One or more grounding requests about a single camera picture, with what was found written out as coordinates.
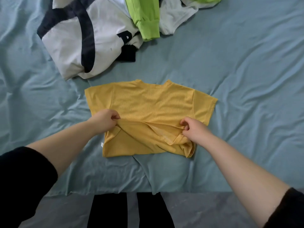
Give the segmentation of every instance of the t-shirt sleeve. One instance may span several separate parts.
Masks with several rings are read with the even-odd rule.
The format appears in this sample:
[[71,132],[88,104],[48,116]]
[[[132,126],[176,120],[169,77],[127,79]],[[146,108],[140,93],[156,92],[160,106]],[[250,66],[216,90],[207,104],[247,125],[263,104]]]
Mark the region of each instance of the t-shirt sleeve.
[[112,83],[85,89],[86,99],[92,115],[102,109],[111,107],[113,89],[114,85]]
[[269,217],[264,228],[304,227],[304,194],[290,188],[281,203]]
[[1,223],[18,227],[34,216],[40,200],[57,178],[55,167],[34,149],[19,147],[1,155]]
[[216,98],[195,90],[193,93],[193,114],[195,119],[203,122],[207,126],[214,111],[216,102]]

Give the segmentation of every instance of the bed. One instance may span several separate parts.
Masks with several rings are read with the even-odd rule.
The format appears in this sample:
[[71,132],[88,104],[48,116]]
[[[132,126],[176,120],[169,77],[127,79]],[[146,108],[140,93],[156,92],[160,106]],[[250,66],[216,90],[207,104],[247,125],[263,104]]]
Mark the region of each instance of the bed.
[[[173,36],[145,42],[135,63],[65,81],[36,34],[49,0],[0,0],[0,152],[90,117],[84,90],[166,80],[218,98],[209,128],[295,188],[304,187],[304,0],[222,0]],[[47,194],[223,192],[210,155],[102,157],[94,137]]]

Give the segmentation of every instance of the sleeve cuff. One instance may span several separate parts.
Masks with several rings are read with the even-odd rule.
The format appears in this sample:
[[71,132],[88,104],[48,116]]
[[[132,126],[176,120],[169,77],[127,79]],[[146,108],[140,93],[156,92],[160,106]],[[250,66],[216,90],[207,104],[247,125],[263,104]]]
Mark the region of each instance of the sleeve cuff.
[[144,42],[159,38],[159,20],[154,21],[139,21],[138,27]]

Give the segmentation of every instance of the black sleeve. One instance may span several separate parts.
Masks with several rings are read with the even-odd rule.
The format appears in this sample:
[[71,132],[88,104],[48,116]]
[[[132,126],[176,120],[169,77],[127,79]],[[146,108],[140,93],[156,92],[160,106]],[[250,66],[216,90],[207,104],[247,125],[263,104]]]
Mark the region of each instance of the black sleeve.
[[281,203],[269,217],[264,228],[304,227],[304,194],[290,188]]
[[1,223],[18,227],[31,218],[57,181],[54,166],[34,149],[19,147],[0,156]]

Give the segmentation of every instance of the green sleeve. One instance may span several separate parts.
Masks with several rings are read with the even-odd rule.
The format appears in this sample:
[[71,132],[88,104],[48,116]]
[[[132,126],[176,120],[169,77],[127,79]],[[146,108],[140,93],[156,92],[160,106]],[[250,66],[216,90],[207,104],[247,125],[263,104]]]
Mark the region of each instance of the green sleeve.
[[159,38],[158,0],[126,0],[134,24],[138,27],[143,40]]

